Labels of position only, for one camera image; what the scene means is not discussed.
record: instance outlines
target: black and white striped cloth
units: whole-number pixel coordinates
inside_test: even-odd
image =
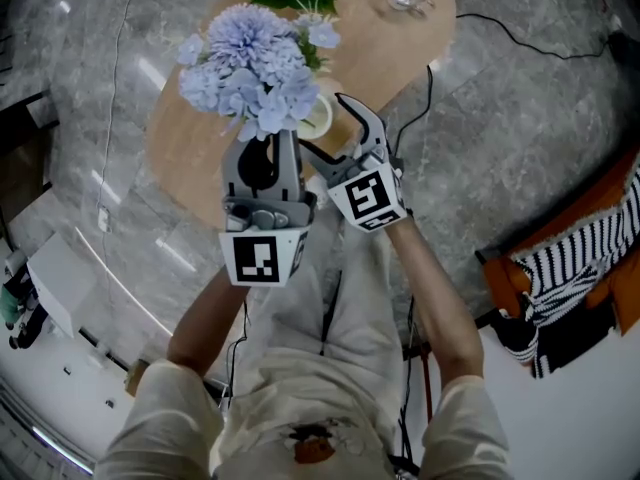
[[[620,204],[578,223],[552,244],[511,259],[531,280],[524,294],[525,321],[536,328],[557,322],[578,306],[598,282],[624,257],[640,235],[640,157],[629,175]],[[537,354],[537,336],[522,350],[509,350],[520,362],[534,360],[536,377],[544,375]]]

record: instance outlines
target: white wall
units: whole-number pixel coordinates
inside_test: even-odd
[[[125,373],[111,362],[99,369],[88,359],[90,349],[81,337],[43,329],[31,348],[12,350],[9,331],[0,327],[0,375],[44,421],[99,458],[122,428],[133,398],[124,391]],[[113,409],[105,404],[108,399],[115,401]]]
[[[624,338],[612,333],[551,376],[536,380],[481,331],[485,378],[511,447],[519,480],[626,480],[640,471],[640,324]],[[434,404],[440,395],[430,355]],[[409,433],[414,462],[423,449],[426,404],[422,364],[414,360]]]

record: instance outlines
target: light pants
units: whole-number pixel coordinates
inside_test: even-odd
[[[272,288],[254,312],[248,340],[238,363],[235,394],[243,395],[243,370],[268,348],[289,348],[312,354],[323,349],[325,309],[321,281],[339,236],[341,215],[330,205],[319,211],[305,245],[298,271],[284,288]],[[391,244],[384,232],[366,234],[345,224],[344,264],[333,321],[324,344],[327,358],[360,366],[376,382],[360,386],[374,399],[376,391],[403,389],[402,346],[389,297]],[[396,413],[396,408],[385,407]]]

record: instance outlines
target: wooden tabletop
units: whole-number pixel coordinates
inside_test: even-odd
[[[218,0],[203,20],[202,30],[222,10],[245,1]],[[432,1],[435,10],[428,10],[425,20],[392,10],[386,0],[338,0],[340,21],[335,28],[342,42],[327,51],[333,60],[328,76],[346,94],[373,110],[382,109],[444,53],[453,38],[455,1]],[[292,10],[278,14],[295,15]],[[222,229],[221,161],[237,131],[222,136],[227,118],[198,112],[180,96],[180,69],[179,65],[173,69],[151,116],[147,132],[151,170],[177,203],[206,224]],[[316,144],[335,154],[358,130],[357,121],[341,112]]]

